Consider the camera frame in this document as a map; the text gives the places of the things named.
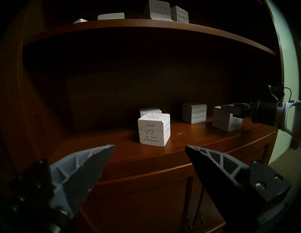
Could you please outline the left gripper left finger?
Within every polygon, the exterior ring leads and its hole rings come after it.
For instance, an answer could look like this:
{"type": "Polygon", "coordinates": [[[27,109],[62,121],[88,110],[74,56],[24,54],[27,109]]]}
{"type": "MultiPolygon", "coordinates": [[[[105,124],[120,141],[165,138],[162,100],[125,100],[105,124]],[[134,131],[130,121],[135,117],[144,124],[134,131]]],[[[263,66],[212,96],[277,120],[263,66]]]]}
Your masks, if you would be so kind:
{"type": "Polygon", "coordinates": [[[78,151],[49,165],[42,158],[8,182],[20,201],[35,207],[62,207],[72,219],[100,179],[114,145],[78,151]]]}

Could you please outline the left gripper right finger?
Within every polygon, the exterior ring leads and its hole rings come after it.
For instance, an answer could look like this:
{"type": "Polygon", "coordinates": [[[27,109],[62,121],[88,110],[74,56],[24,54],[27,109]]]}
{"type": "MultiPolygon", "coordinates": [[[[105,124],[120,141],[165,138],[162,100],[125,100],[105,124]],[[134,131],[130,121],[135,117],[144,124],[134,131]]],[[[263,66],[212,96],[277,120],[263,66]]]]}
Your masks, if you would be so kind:
{"type": "Polygon", "coordinates": [[[225,227],[272,227],[284,213],[291,184],[269,165],[248,166],[228,154],[186,145],[197,176],[222,215],[225,227]]]}

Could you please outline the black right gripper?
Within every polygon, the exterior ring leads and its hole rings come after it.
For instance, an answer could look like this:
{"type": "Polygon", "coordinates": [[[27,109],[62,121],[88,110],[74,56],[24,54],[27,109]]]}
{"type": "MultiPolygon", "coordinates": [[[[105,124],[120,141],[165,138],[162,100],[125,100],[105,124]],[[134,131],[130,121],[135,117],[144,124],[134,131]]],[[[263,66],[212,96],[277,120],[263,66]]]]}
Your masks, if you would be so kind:
{"type": "Polygon", "coordinates": [[[232,103],[222,105],[221,109],[233,115],[233,117],[244,119],[250,117],[254,124],[275,125],[275,117],[278,107],[278,98],[273,93],[262,94],[253,103],[232,103]]]}

